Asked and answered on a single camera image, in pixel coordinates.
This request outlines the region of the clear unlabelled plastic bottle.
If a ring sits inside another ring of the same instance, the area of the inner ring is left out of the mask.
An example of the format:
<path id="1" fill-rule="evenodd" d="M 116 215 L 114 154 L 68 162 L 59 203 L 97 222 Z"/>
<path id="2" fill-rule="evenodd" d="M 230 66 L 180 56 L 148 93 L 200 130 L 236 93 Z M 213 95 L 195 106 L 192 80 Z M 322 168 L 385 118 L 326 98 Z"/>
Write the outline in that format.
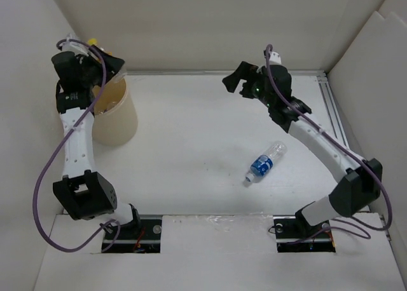
<path id="1" fill-rule="evenodd" d="M 114 109 L 118 105 L 118 102 L 111 101 L 108 103 L 96 103 L 94 107 L 95 115 L 104 114 L 112 109 Z"/>

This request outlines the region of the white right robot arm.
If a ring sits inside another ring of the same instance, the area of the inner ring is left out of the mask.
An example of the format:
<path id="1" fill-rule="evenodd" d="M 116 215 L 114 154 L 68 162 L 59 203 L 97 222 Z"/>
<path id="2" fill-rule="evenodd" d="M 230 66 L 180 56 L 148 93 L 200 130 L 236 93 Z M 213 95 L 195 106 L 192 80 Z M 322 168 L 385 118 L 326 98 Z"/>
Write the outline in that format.
<path id="1" fill-rule="evenodd" d="M 299 235 L 309 236 L 326 220 L 351 217 L 383 195 L 381 163 L 365 160 L 331 137 L 311 108 L 292 95 L 292 78 L 285 67 L 242 62 L 234 76 L 244 82 L 241 95 L 263 103 L 271 119 L 305 145 L 337 182 L 330 194 L 296 212 L 294 228 Z"/>

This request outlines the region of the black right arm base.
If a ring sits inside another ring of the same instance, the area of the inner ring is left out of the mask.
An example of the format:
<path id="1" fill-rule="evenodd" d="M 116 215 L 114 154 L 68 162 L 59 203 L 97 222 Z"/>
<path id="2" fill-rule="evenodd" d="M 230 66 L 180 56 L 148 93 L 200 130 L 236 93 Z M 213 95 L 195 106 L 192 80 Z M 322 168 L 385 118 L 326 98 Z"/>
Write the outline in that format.
<path id="1" fill-rule="evenodd" d="M 293 215 L 273 217 L 268 232 L 275 235 L 278 253 L 335 253 L 335 243 L 328 220 L 305 226 Z"/>

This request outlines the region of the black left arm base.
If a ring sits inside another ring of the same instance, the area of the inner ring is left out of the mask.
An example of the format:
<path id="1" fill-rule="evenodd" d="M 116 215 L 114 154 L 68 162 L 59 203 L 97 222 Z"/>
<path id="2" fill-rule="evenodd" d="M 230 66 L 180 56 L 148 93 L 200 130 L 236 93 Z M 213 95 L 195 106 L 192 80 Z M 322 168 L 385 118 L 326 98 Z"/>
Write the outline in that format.
<path id="1" fill-rule="evenodd" d="M 104 230 L 101 251 L 105 254 L 158 254 L 161 247 L 162 216 L 142 215 L 139 227 L 122 227 L 114 241 L 117 226 Z"/>

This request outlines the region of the yellow cap clear bottle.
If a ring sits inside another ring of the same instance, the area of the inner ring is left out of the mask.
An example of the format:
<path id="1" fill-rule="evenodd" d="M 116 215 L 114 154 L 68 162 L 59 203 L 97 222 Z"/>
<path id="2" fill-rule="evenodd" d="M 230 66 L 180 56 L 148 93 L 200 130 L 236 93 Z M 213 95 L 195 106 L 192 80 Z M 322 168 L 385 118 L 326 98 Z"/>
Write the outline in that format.
<path id="1" fill-rule="evenodd" d="M 101 61 L 104 62 L 101 53 L 107 53 L 113 56 L 113 54 L 111 52 L 105 51 L 103 48 L 98 47 L 97 44 L 97 40 L 95 38 L 91 38 L 87 41 L 87 44 L 93 48 L 94 50 L 96 50 L 99 54 L 96 55 L 96 60 L 101 64 Z M 122 67 L 121 71 L 113 76 L 107 69 L 106 69 L 106 84 L 108 84 L 109 82 L 114 82 L 114 83 L 118 83 L 119 81 L 121 81 L 125 76 L 127 75 L 127 70 L 125 65 Z"/>

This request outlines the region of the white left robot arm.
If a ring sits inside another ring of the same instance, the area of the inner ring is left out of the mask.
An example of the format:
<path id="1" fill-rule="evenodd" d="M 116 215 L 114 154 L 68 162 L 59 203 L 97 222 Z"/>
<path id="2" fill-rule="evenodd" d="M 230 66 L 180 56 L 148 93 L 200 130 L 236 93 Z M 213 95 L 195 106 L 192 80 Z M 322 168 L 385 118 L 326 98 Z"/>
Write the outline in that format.
<path id="1" fill-rule="evenodd" d="M 251 151 L 242 110 L 215 86 L 148 79 L 124 91 L 117 106 L 95 115 L 94 86 L 111 91 L 123 61 L 63 51 L 52 58 L 59 76 L 57 110 L 64 127 L 64 169 L 53 192 L 74 220 L 113 216 L 128 238 L 143 213 L 238 212 L 227 176 L 242 171 Z"/>

